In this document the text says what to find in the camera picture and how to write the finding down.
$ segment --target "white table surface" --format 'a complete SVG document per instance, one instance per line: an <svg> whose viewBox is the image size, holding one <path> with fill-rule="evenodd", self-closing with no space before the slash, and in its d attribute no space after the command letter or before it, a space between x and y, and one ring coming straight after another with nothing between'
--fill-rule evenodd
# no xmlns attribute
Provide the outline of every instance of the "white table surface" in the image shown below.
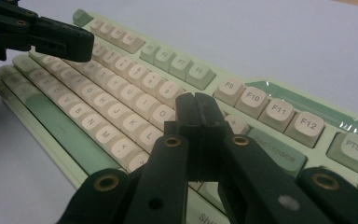
<svg viewBox="0 0 358 224"><path fill-rule="evenodd" d="M20 1L98 12L228 71L271 77L358 114L358 7L313 1ZM8 61L19 54L8 52ZM0 100L0 223L54 223L75 188Z"/></svg>

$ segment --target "keyboard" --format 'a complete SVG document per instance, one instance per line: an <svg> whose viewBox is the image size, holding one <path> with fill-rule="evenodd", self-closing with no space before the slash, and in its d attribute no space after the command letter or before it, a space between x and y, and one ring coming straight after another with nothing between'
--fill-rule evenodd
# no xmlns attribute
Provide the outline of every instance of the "keyboard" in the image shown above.
<svg viewBox="0 0 358 224"><path fill-rule="evenodd" d="M175 97L216 99L234 133L246 134L292 177L323 167L358 188L358 117L275 80L246 80L125 25L79 9L95 34L92 60L31 50L0 67L0 95L77 188L104 168L147 163ZM217 184L189 183L187 223L228 223Z"/></svg>

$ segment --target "mechanical keyboard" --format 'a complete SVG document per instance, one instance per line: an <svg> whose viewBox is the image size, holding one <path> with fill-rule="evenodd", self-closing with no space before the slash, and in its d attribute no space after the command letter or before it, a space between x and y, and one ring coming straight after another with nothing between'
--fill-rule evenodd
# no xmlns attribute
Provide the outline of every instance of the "mechanical keyboard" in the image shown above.
<svg viewBox="0 0 358 224"><path fill-rule="evenodd" d="M79 9L95 34L92 60L31 50L0 67L6 104L79 187L104 168L145 164L184 92L212 95L234 133L252 138L292 177L322 166L358 188L358 117L274 80L246 80ZM228 223L216 183L190 183L188 223Z"/></svg>

